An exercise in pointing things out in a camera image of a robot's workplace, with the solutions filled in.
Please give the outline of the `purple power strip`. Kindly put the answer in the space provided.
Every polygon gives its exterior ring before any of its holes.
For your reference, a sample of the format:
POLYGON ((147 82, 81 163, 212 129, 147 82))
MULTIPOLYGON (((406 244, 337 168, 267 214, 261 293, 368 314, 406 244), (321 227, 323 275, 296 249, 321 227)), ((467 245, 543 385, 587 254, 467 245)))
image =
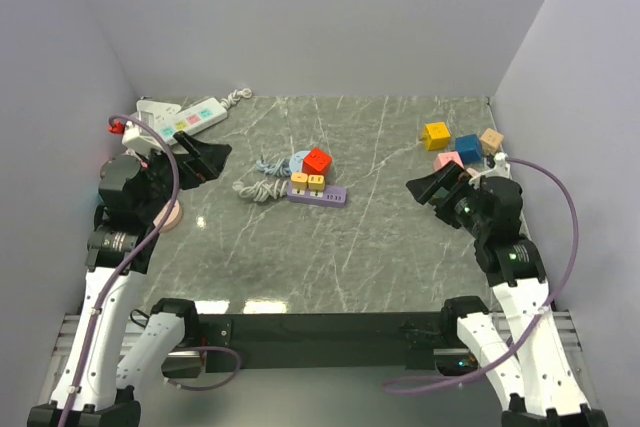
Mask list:
POLYGON ((336 185, 327 185, 323 191, 302 190, 288 184, 286 199, 293 203, 342 208, 347 203, 347 190, 336 185))

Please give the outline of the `orange plug adapter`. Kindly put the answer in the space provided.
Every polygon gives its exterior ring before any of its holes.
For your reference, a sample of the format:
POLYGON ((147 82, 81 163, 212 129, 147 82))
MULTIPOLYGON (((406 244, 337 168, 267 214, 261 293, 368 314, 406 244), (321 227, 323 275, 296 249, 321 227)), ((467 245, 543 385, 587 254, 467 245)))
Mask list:
POLYGON ((313 192, 323 192, 326 188, 325 177, 320 174, 310 174, 307 179, 307 185, 313 192))
POLYGON ((304 172, 293 172, 290 176, 290 185, 294 193, 304 192, 308 187, 309 175, 304 172))

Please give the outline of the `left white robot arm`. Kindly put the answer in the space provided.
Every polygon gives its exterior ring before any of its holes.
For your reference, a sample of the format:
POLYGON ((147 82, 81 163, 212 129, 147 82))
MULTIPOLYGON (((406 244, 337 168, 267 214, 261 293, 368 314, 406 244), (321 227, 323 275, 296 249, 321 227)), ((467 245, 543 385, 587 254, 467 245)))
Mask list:
POLYGON ((50 400, 31 409, 28 425, 136 426, 143 390, 169 353, 200 346, 194 302, 162 299, 133 347, 121 351, 157 243, 158 215, 171 210, 179 191, 217 179, 232 151, 184 132, 174 138, 183 153, 153 151, 144 161, 124 154, 103 165, 71 351, 50 400))

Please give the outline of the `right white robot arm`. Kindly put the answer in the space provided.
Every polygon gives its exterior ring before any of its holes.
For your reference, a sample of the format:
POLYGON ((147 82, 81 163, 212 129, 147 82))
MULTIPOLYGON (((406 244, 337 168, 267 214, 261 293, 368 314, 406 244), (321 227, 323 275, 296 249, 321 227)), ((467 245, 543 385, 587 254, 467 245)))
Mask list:
POLYGON ((473 176, 455 162, 410 180, 414 200, 433 207, 438 219, 474 239, 476 262, 505 316, 504 341, 482 302, 445 302, 439 334, 466 346, 478 369, 464 380, 488 379, 502 407, 504 426, 605 426, 605 413, 590 405, 576 381, 557 328, 556 294, 537 246, 521 231, 522 188, 510 163, 498 154, 473 176))

